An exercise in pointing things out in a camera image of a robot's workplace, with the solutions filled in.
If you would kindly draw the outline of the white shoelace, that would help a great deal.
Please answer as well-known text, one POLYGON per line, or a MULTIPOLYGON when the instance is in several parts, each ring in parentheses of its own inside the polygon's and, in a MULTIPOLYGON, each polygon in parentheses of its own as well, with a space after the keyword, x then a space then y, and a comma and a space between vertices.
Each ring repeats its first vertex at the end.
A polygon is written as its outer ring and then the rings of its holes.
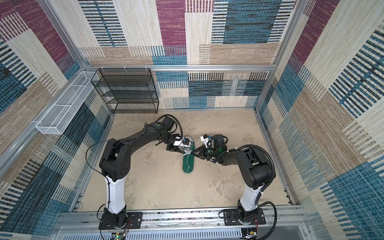
POLYGON ((183 155, 183 171, 185 173, 190 173, 194 169, 194 159, 195 157, 193 155, 188 154, 184 151, 183 155))

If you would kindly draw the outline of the green canvas sneaker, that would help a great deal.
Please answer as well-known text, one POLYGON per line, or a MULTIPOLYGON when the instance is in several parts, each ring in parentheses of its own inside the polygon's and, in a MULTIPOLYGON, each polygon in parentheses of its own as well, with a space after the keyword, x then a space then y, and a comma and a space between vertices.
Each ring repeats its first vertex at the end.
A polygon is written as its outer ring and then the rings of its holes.
POLYGON ((185 136, 185 139, 190 141, 189 147, 183 147, 183 172, 185 174, 190 174, 194 169, 194 156, 191 154, 195 150, 195 141, 192 136, 185 136))

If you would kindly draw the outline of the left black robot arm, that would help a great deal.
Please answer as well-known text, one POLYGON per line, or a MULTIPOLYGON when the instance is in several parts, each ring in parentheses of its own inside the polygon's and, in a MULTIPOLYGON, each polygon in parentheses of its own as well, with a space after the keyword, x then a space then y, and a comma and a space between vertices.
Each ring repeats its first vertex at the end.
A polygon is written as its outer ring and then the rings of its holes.
POLYGON ((171 117, 165 117, 161 122, 145 123, 143 130, 132 136, 108 141, 99 163, 107 185, 107 206, 102 220, 110 221, 116 228, 122 228, 128 221, 124 182, 131 169, 133 153, 153 141, 165 143, 169 152, 183 153, 182 147, 191 146, 191 141, 183 138, 182 134, 172 133, 176 123, 171 117))

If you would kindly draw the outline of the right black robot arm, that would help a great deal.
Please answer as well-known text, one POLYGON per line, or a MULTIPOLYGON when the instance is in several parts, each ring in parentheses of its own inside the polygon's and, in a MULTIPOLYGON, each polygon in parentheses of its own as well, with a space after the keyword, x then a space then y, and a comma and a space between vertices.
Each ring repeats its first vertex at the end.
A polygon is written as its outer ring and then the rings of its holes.
POLYGON ((238 200, 237 222, 242 225, 253 223, 260 213, 259 200, 265 189, 276 177, 274 162, 268 152, 257 145, 244 145, 227 149, 201 146, 192 155, 222 166, 237 165, 245 182, 242 197, 238 200))

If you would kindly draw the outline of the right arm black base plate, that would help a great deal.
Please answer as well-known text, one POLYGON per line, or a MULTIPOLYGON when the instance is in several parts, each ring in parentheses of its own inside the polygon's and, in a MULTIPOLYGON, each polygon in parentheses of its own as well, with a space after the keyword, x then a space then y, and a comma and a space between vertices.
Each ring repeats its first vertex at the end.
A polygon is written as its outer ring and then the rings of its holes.
POLYGON ((224 220, 226 226, 266 224, 265 215, 261 208, 250 212, 244 212, 241 208, 224 209, 220 211, 219 217, 224 220))

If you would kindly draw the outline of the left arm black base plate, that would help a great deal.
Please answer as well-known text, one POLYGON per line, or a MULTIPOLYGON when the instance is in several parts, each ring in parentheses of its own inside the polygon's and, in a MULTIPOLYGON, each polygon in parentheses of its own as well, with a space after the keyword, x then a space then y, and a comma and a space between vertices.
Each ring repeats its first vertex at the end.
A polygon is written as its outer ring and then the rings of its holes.
POLYGON ((99 230, 139 229, 142 217, 142 212, 126 212, 117 215, 106 212, 102 215, 99 230))

